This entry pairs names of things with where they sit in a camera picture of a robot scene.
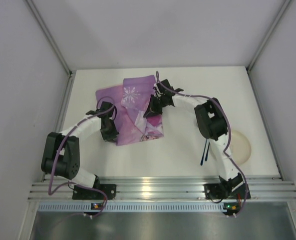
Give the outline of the purple princess cloth placemat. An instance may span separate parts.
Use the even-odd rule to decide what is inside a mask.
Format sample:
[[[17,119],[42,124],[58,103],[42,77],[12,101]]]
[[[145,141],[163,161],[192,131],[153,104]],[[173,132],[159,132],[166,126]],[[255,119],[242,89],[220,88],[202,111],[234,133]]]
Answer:
[[[151,95],[155,93],[153,75],[125,78],[122,84],[96,91],[97,101],[111,101],[117,109],[114,120],[119,135],[117,146],[162,138],[162,116],[144,117]]]

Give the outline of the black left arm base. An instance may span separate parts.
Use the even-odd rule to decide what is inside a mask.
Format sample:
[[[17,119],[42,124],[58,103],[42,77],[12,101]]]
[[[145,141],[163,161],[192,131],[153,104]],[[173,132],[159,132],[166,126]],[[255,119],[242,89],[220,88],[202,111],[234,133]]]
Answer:
[[[104,196],[102,193],[94,190],[85,189],[79,186],[74,186],[73,189],[73,200],[111,200],[116,196],[116,184],[101,184],[99,191],[106,194]]]

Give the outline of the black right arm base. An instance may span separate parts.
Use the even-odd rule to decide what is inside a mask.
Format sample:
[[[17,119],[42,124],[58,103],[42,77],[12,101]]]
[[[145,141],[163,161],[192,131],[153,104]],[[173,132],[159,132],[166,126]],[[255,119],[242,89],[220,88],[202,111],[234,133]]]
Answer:
[[[221,183],[208,183],[204,185],[207,200],[223,200],[226,197],[225,189]]]

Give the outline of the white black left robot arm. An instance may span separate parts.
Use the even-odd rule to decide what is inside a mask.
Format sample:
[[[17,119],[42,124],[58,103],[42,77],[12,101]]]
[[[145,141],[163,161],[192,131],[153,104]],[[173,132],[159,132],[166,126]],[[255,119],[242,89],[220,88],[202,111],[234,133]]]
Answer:
[[[114,120],[116,106],[103,101],[97,110],[88,111],[83,119],[61,132],[51,132],[45,142],[41,170],[50,174],[50,182],[55,176],[68,180],[84,188],[99,188],[99,177],[81,166],[80,145],[95,133],[100,133],[105,142],[116,142],[119,132]]]

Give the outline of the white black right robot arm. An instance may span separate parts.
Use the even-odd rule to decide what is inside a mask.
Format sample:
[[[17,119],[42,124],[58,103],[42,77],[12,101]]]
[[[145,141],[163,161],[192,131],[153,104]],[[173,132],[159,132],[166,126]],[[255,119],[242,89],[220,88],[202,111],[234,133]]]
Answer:
[[[215,203],[232,198],[249,199],[251,195],[247,179],[232,158],[231,125],[218,99],[183,94],[181,88],[174,89],[167,79],[158,80],[154,89],[155,93],[150,97],[145,117],[160,115],[167,106],[193,113],[198,130],[206,140],[201,163],[207,161],[209,151],[213,152],[219,182],[204,186],[206,199]]]

